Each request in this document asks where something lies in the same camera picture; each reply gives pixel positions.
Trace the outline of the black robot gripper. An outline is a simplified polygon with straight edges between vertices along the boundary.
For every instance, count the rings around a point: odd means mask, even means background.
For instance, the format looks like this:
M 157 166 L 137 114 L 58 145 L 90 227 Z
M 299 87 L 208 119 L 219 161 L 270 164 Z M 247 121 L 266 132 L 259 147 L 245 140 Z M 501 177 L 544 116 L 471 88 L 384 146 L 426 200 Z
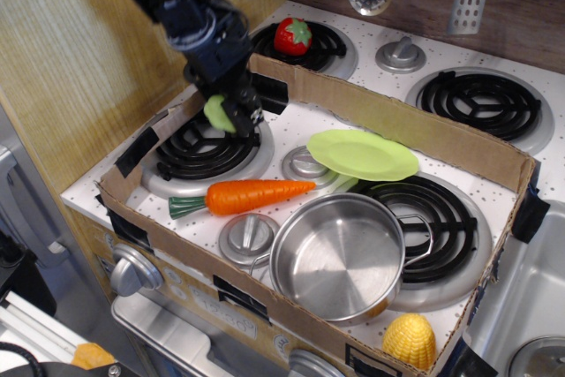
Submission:
M 223 95 L 222 109 L 236 133 L 249 136 L 264 113 L 247 68 L 252 43 L 246 16 L 227 0 L 169 0 L 165 29 L 170 46 L 185 56 L 185 78 L 207 100 Z

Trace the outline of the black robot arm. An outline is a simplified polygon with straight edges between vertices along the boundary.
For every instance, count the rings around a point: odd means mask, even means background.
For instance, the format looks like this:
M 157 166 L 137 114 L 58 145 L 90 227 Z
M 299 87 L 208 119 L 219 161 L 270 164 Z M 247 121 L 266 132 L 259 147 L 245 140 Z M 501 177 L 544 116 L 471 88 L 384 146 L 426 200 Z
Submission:
M 185 79 L 206 98 L 223 95 L 228 122 L 236 134 L 248 136 L 263 113 L 247 70 L 252 54 L 247 17 L 227 0 L 133 1 L 185 57 Z

